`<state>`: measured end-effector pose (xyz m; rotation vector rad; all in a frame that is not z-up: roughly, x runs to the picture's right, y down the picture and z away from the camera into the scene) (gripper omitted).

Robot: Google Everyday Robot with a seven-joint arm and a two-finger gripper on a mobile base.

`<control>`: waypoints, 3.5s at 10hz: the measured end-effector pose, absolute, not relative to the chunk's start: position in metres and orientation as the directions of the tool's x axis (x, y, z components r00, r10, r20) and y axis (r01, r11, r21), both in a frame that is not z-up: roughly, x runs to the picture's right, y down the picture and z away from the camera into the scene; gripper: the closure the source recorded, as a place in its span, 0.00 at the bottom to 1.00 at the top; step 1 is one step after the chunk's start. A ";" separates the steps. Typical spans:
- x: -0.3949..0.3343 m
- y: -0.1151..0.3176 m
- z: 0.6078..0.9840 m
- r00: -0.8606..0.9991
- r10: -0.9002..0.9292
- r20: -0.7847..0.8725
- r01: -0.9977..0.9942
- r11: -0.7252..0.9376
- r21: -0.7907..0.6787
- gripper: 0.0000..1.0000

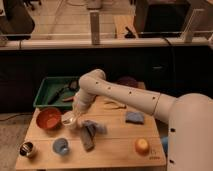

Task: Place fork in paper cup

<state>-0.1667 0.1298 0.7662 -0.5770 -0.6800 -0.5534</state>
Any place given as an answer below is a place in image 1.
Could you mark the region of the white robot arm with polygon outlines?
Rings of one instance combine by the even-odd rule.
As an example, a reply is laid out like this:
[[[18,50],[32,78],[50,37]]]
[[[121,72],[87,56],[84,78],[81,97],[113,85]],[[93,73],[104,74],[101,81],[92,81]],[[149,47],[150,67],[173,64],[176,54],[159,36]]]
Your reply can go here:
[[[173,97],[110,83],[103,70],[95,69],[79,79],[74,113],[85,113],[98,95],[127,104],[169,126],[167,171],[213,171],[212,98],[200,93]]]

